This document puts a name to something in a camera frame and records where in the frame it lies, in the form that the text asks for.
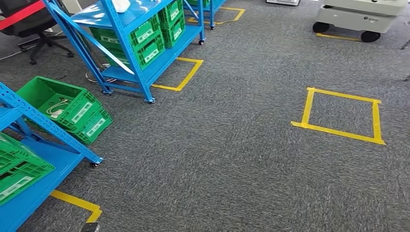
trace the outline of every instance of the white label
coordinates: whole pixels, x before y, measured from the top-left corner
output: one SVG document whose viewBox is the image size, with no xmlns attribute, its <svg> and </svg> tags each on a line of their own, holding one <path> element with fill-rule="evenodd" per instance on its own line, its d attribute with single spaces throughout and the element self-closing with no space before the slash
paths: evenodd
<svg viewBox="0 0 410 232">
<path fill-rule="evenodd" d="M 86 133 L 86 135 L 87 135 L 88 137 L 91 137 L 91 136 L 98 130 L 98 128 L 100 128 L 100 127 L 104 124 L 104 122 L 105 122 L 105 119 L 104 119 L 104 118 L 101 118 L 101 119 L 97 122 L 97 124 L 95 124 L 95 125 Z"/>
<path fill-rule="evenodd" d="M 71 119 L 71 121 L 73 121 L 73 123 L 77 123 L 78 120 L 80 120 L 84 114 L 91 108 L 92 103 L 90 103 L 89 101 L 83 106 L 83 108 L 81 108 L 80 111 L 78 111 L 78 113 Z"/>
<path fill-rule="evenodd" d="M 182 29 L 181 29 L 181 28 L 179 28 L 179 29 L 175 32 L 175 34 L 174 34 L 174 40 L 176 40 L 176 39 L 178 38 L 178 36 L 181 34 L 181 32 L 182 32 Z"/>
<path fill-rule="evenodd" d="M 177 8 L 176 10 L 174 10 L 174 12 L 172 12 L 171 14 L 171 21 L 178 15 L 179 13 L 179 9 Z"/>
<path fill-rule="evenodd" d="M 148 38 L 150 35 L 152 35 L 154 33 L 154 31 L 151 29 L 149 29 L 147 32 L 145 32 L 143 35 L 141 35 L 140 37 L 137 38 L 137 41 L 139 43 L 141 43 L 142 41 L 144 41 L 146 38 Z"/>
<path fill-rule="evenodd" d="M 119 44 L 119 41 L 116 38 L 110 38 L 110 37 L 106 37 L 106 36 L 100 36 L 100 37 L 101 37 L 101 40 L 104 41 L 104 42 Z"/>
<path fill-rule="evenodd" d="M 12 194 L 13 192 L 17 191 L 19 188 L 25 186 L 28 182 L 30 182 L 33 178 L 29 176 L 25 176 L 21 178 L 17 183 L 13 184 L 12 186 L 8 187 L 3 192 L 0 192 L 0 201 Z"/>
<path fill-rule="evenodd" d="M 149 54 L 149 56 L 145 57 L 145 63 L 148 63 L 152 58 L 154 58 L 154 56 L 156 56 L 159 53 L 158 49 L 155 49 L 153 52 L 151 52 L 151 54 Z"/>
</svg>

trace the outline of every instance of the shelf tier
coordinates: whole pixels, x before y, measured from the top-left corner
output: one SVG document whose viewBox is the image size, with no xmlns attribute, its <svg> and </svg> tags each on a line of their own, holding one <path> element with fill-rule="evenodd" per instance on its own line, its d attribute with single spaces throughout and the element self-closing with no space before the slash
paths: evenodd
<svg viewBox="0 0 410 232">
<path fill-rule="evenodd" d="M 124 13 L 118 13 L 118 17 L 124 27 L 124 33 L 129 34 L 138 26 L 145 23 L 154 16 L 158 11 L 171 3 L 172 0 L 131 0 L 130 7 Z M 111 21 L 103 7 L 101 1 L 83 9 L 82 11 L 71 16 L 71 19 L 79 25 L 113 29 Z"/>
<path fill-rule="evenodd" d="M 2 212 L 0 227 L 1 231 L 5 232 L 16 231 L 83 158 L 81 154 L 58 149 L 32 139 L 22 140 L 22 143 L 54 165 L 56 169 L 0 206 Z"/>
<path fill-rule="evenodd" d="M 7 128 L 21 116 L 21 113 L 17 109 L 0 106 L 0 131 Z"/>
<path fill-rule="evenodd" d="M 145 83 L 151 85 L 167 69 L 171 63 L 184 51 L 193 39 L 202 30 L 200 26 L 186 25 L 184 33 L 178 39 L 173 48 L 166 48 L 165 51 L 143 70 Z M 110 66 L 102 73 L 105 77 L 115 78 L 122 81 L 136 83 L 136 79 L 121 67 Z"/>
<path fill-rule="evenodd" d="M 219 8 L 226 2 L 226 0 L 211 0 L 213 1 L 212 5 L 214 7 L 214 13 L 216 13 Z M 198 7 L 197 6 L 191 6 L 193 10 L 197 11 Z M 210 12 L 211 11 L 211 4 L 208 4 L 206 7 L 204 7 L 204 12 Z"/>
</svg>

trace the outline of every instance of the green plastic crate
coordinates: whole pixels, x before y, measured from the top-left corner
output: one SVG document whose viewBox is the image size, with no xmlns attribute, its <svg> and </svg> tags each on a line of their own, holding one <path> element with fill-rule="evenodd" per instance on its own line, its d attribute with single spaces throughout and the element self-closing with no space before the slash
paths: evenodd
<svg viewBox="0 0 410 232">
<path fill-rule="evenodd" d="M 122 52 L 122 50 L 115 50 L 115 49 L 109 49 L 111 53 L 113 53 L 114 56 L 119 58 L 126 66 L 129 65 L 129 61 L 127 60 L 125 54 Z M 165 44 L 164 44 L 164 39 L 162 36 L 161 32 L 158 32 L 157 36 L 149 41 L 148 43 L 145 43 L 144 46 L 138 50 L 134 51 L 135 56 L 137 58 L 137 61 L 140 65 L 140 68 L 144 70 L 150 63 L 152 63 L 162 52 L 165 51 Z M 108 58 L 108 62 L 113 65 L 118 67 L 117 63 L 115 63 L 112 59 Z"/>
<path fill-rule="evenodd" d="M 69 130 L 82 127 L 102 106 L 85 88 L 42 76 L 31 79 L 17 94 L 59 126 Z"/>
<path fill-rule="evenodd" d="M 185 31 L 185 18 L 182 15 L 171 28 L 161 29 L 165 47 L 171 48 Z"/>
<path fill-rule="evenodd" d="M 174 0 L 162 9 L 158 15 L 160 17 L 161 29 L 170 28 L 184 14 L 182 0 Z"/>
<path fill-rule="evenodd" d="M 203 0 L 203 5 L 204 7 L 207 7 L 209 5 L 210 0 Z M 198 6 L 198 0 L 188 0 L 188 3 L 192 6 Z"/>
<path fill-rule="evenodd" d="M 158 15 L 154 15 L 147 22 L 139 26 L 137 29 L 131 32 L 130 41 L 132 48 L 138 50 L 140 45 L 144 41 L 149 41 L 152 37 L 155 37 L 155 32 L 160 29 L 160 20 Z M 94 38 L 98 40 L 105 48 L 122 49 L 119 44 L 117 35 L 113 30 L 90 28 L 90 31 Z"/>
<path fill-rule="evenodd" d="M 0 160 L 9 161 L 0 168 L 0 205 L 55 169 L 22 143 L 1 132 Z"/>
<path fill-rule="evenodd" d="M 67 132 L 69 132 L 80 142 L 90 145 L 112 122 L 113 120 L 111 116 L 107 113 L 107 111 L 101 108 L 81 129 L 77 131 L 67 130 Z"/>
</svg>

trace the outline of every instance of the office chair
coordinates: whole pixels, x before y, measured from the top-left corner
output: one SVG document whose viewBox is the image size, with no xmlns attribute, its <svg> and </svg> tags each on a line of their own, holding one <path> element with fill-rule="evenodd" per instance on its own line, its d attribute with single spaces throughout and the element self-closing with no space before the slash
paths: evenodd
<svg viewBox="0 0 410 232">
<path fill-rule="evenodd" d="M 0 0 L 0 10 L 2 12 L 1 16 L 9 17 L 16 12 L 24 9 L 25 7 L 37 2 L 39 0 Z M 51 28 L 57 23 L 54 18 L 48 12 L 47 8 L 43 8 L 32 15 L 14 23 L 13 25 L 3 29 L 1 32 L 6 35 L 13 35 L 21 38 L 25 38 L 34 34 L 39 35 L 37 39 L 27 41 L 25 43 L 19 44 L 18 47 L 22 52 L 26 52 L 25 46 L 31 44 L 37 44 L 30 54 L 30 64 L 37 64 L 34 59 L 39 50 L 46 44 L 49 47 L 56 46 L 65 51 L 67 51 L 68 57 L 74 57 L 72 51 L 55 40 L 66 39 L 66 36 L 46 36 L 44 30 Z"/>
</svg>

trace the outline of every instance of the yellow tape outline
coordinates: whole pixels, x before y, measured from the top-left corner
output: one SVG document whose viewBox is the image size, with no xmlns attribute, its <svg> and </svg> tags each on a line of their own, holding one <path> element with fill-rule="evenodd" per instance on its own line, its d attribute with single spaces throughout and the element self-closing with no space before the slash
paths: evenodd
<svg viewBox="0 0 410 232">
<path fill-rule="evenodd" d="M 235 18 L 233 20 L 229 20 L 229 21 L 226 21 L 226 22 L 238 21 L 240 19 L 240 17 L 244 14 L 245 10 L 246 10 L 246 9 L 242 9 L 242 8 L 232 8 L 232 7 L 223 7 L 223 6 L 221 7 L 221 9 L 229 10 L 229 11 L 239 11 L 238 14 L 235 16 Z M 194 17 L 189 18 L 187 21 L 190 22 L 190 23 L 197 23 L 198 22 Z M 214 23 L 215 23 L 215 25 L 220 25 L 220 24 L 224 24 L 226 22 L 214 22 Z"/>
<path fill-rule="evenodd" d="M 103 212 L 100 209 L 100 206 L 93 204 L 91 202 L 87 202 L 84 201 L 80 198 L 77 198 L 75 196 L 69 195 L 67 193 L 64 192 L 60 192 L 58 190 L 54 190 L 51 192 L 50 196 L 55 197 L 57 199 L 60 199 L 62 201 L 65 201 L 67 203 L 76 205 L 80 208 L 86 209 L 91 211 L 91 215 L 90 217 L 87 219 L 86 223 L 91 223 L 91 222 L 95 222 L 101 215 L 101 213 Z"/>
<path fill-rule="evenodd" d="M 340 39 L 340 40 L 350 40 L 350 41 L 357 41 L 357 42 L 361 41 L 361 39 L 354 38 L 354 37 L 345 37 L 345 36 L 338 36 L 338 35 L 327 35 L 327 34 L 323 34 L 323 33 L 316 33 L 316 35 L 326 37 L 326 38 Z"/>
<path fill-rule="evenodd" d="M 199 67 L 204 62 L 203 59 L 190 59 L 190 58 L 182 58 L 182 57 L 177 57 L 176 59 L 180 61 L 193 62 L 195 63 L 195 65 L 191 69 L 191 71 L 188 73 L 188 75 L 184 78 L 184 80 L 182 80 L 182 82 L 177 87 L 163 86 L 163 85 L 156 85 L 156 84 L 152 84 L 151 85 L 152 87 L 163 88 L 163 89 L 168 89 L 168 90 L 173 90 L 173 91 L 181 91 L 185 87 L 185 85 L 188 83 L 188 81 L 190 81 L 191 78 L 195 75 Z"/>
<path fill-rule="evenodd" d="M 380 100 L 372 99 L 372 98 L 365 98 L 365 97 L 360 97 L 360 96 L 355 96 L 355 95 L 350 95 L 350 94 L 344 94 L 344 93 L 337 93 L 337 92 L 332 92 L 332 91 L 317 89 L 317 88 L 311 88 L 311 87 L 307 88 L 307 92 L 308 93 L 306 97 L 305 109 L 303 111 L 302 122 L 291 121 L 291 124 L 293 126 L 302 127 L 305 129 L 311 129 L 315 131 L 326 132 L 326 133 L 335 134 L 335 135 L 340 135 L 340 136 L 344 136 L 344 137 L 348 137 L 352 139 L 358 139 L 358 140 L 362 140 L 366 142 L 386 145 L 386 143 L 381 139 L 380 112 L 379 112 L 379 103 L 381 103 Z M 344 131 L 334 130 L 331 128 L 310 125 L 309 117 L 310 117 L 310 111 L 312 109 L 313 97 L 315 93 L 328 94 L 328 95 L 333 95 L 333 96 L 342 97 L 342 98 L 350 98 L 350 99 L 359 100 L 359 101 L 366 101 L 366 102 L 369 101 L 373 103 L 372 104 L 372 109 L 373 109 L 372 114 L 373 114 L 374 137 L 372 138 L 372 137 L 362 136 L 359 134 L 353 134 L 353 133 L 348 133 Z"/>
</svg>

